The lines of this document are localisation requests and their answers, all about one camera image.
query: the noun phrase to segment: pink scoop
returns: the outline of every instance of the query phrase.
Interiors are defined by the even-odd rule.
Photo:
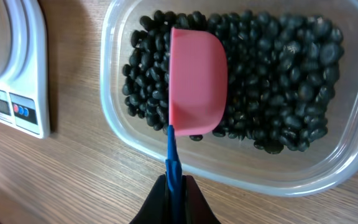
[[[176,136],[206,134],[222,119],[227,97],[227,60],[212,34],[172,28],[169,123]]]

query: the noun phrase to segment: kitchen scale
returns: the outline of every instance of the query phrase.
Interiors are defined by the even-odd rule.
[[[0,75],[0,122],[37,138],[50,134],[47,40],[37,0],[4,0],[11,54]]]

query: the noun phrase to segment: wood grain surface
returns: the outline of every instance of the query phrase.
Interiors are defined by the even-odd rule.
[[[48,30],[54,133],[38,140],[0,124],[0,189],[40,222],[128,223],[165,168],[125,145],[101,111],[99,51],[109,1],[39,2]],[[302,198],[196,180],[222,223],[358,223],[358,173]]]

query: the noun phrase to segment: plastic container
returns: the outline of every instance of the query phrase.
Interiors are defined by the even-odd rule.
[[[313,142],[306,152],[285,149],[270,155],[255,149],[252,141],[216,138],[207,134],[201,142],[177,139],[183,169],[218,182],[278,196],[316,194],[348,179],[358,170],[358,0],[245,1],[227,0],[115,0],[103,24],[101,45],[101,104],[112,130],[130,146],[165,160],[167,137],[144,120],[127,115],[121,93],[122,66],[132,52],[130,34],[141,29],[139,18],[155,10],[191,13],[268,11],[274,15],[293,12],[322,14],[344,33],[345,55],[341,78],[326,116],[329,133]]]

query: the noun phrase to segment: pile of beans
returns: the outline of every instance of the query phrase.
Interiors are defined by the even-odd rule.
[[[335,96],[342,32],[323,16],[267,12],[256,15],[186,15],[156,11],[142,16],[145,29],[131,34],[134,50],[122,73],[128,114],[146,118],[167,133],[170,31],[204,30],[222,43],[228,65],[226,110],[216,137],[255,140],[257,149],[278,154],[286,145],[305,151],[328,132],[324,114]],[[190,136],[194,141],[203,136]]]

